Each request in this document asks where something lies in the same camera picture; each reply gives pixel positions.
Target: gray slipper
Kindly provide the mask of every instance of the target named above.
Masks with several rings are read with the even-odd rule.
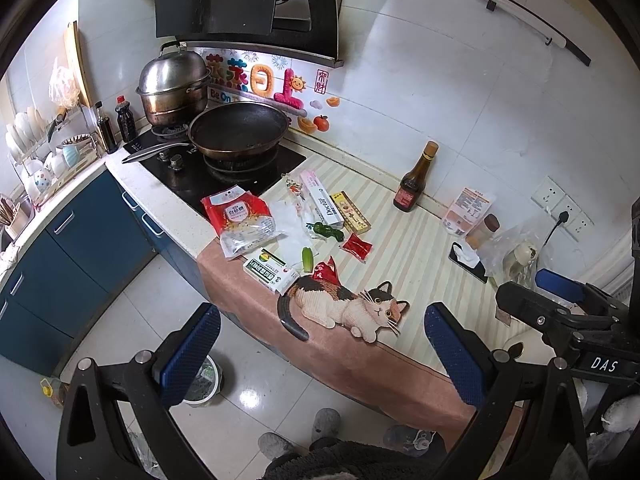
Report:
[[[340,413],[333,408],[323,408],[316,413],[314,427],[311,431],[311,442],[315,442],[324,436],[338,437],[340,429]]]
[[[293,444],[276,433],[263,433],[258,439],[260,452],[269,460],[293,452]]]

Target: frying pan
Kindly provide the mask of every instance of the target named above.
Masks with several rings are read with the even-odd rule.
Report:
[[[191,142],[157,144],[122,160],[140,162],[174,146],[194,145],[209,158],[238,160],[273,148],[289,127],[287,116],[266,104],[238,101],[205,110],[189,125]]]

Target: cat ear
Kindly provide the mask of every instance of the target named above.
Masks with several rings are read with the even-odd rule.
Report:
[[[393,285],[391,285],[391,282],[382,282],[378,285],[377,289],[381,290],[382,292],[386,292],[387,294],[391,294],[392,287]]]

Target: stove knob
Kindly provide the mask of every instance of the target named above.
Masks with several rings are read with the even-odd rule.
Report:
[[[184,161],[182,160],[181,155],[174,155],[171,158],[171,168],[172,170],[179,171],[184,167]]]

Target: cat illustration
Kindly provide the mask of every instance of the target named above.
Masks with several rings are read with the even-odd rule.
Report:
[[[357,295],[327,280],[302,276],[278,299],[278,316],[295,337],[302,341],[309,339],[306,330],[291,317],[289,305],[293,299],[302,314],[311,321],[327,328],[341,324],[355,337],[373,343],[381,326],[399,335],[400,315],[409,306],[407,301],[396,301],[391,295],[391,288],[391,282],[384,282]]]

